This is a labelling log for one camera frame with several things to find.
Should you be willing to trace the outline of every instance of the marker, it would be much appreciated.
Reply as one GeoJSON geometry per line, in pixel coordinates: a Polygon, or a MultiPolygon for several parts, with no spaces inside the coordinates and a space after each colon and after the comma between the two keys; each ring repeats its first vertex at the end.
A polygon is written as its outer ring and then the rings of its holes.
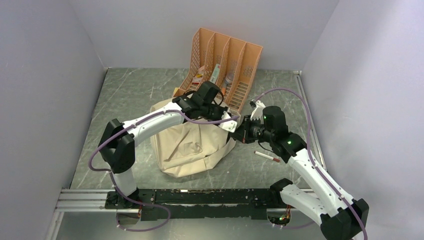
{"type": "Polygon", "coordinates": [[[279,162],[280,162],[280,160],[279,160],[278,158],[275,158],[275,157],[272,157],[272,156],[268,156],[268,155],[266,155],[266,154],[263,154],[262,152],[253,151],[253,153],[254,153],[254,154],[256,154],[256,155],[259,155],[259,156],[261,156],[261,157],[264,157],[264,158],[266,158],[266,159],[269,159],[269,160],[275,161],[275,162],[277,162],[277,163],[279,163],[279,162]]]}

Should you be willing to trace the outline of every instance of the gray marble tabletop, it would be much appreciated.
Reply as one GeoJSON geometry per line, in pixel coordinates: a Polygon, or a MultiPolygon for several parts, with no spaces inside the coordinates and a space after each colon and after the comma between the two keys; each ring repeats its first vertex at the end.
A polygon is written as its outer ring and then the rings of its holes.
{"type": "MultiPolygon", "coordinates": [[[[82,148],[81,156],[71,184],[71,189],[111,189],[112,182],[105,172],[93,172],[88,159],[99,144],[105,126],[111,119],[123,122],[139,118],[152,105],[171,98],[188,73],[187,69],[164,68],[109,68],[91,124],[82,148]]],[[[299,91],[299,84],[291,71],[257,70],[248,99],[271,88],[289,88],[299,91]]],[[[275,91],[261,99],[265,105],[280,106],[286,116],[289,130],[305,139],[307,121],[302,102],[293,94],[275,91]]],[[[251,113],[246,101],[242,115],[251,113]]],[[[136,148],[133,174],[141,189],[229,189],[269,188],[282,178],[291,179],[299,188],[309,188],[307,183],[291,167],[254,154],[267,153],[257,143],[242,144],[235,148],[214,169],[194,175],[175,178],[160,171],[149,140],[136,148]]],[[[100,154],[93,160],[97,168],[108,167],[100,154]]]]}

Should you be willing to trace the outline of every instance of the beige bag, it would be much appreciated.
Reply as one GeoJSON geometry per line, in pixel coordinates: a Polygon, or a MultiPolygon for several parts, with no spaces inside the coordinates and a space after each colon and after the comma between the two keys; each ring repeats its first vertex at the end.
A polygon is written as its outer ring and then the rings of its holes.
{"type": "MultiPolygon", "coordinates": [[[[150,112],[163,108],[170,101],[156,103],[150,112]]],[[[213,169],[236,145],[234,139],[227,139],[228,131],[218,126],[185,122],[159,132],[150,141],[160,170],[180,178],[213,169]]]]}

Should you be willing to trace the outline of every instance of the white wall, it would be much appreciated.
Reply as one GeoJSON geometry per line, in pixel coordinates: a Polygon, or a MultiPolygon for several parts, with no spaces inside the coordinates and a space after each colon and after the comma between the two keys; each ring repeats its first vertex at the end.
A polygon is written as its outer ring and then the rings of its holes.
{"type": "Polygon", "coordinates": [[[339,0],[70,0],[107,67],[188,68],[207,28],[263,46],[259,68],[299,70],[339,0]]]}
{"type": "Polygon", "coordinates": [[[369,239],[424,236],[424,2],[340,0],[302,80],[331,175],[369,239]]]}
{"type": "Polygon", "coordinates": [[[66,0],[0,1],[0,239],[44,239],[104,74],[66,0]]]}

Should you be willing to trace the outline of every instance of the white marker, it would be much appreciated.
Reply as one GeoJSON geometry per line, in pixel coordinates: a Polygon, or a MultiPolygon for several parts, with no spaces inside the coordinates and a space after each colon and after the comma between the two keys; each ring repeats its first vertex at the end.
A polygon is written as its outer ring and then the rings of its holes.
{"type": "Polygon", "coordinates": [[[254,154],[256,154],[256,155],[259,155],[259,156],[261,156],[261,157],[264,157],[264,158],[266,158],[266,159],[269,159],[269,160],[275,161],[275,162],[277,162],[277,163],[279,163],[279,162],[280,162],[280,160],[279,160],[278,158],[275,158],[275,157],[272,157],[272,156],[268,156],[268,155],[266,155],[266,154],[263,154],[262,152],[253,151],[253,153],[254,153],[254,154]]]}

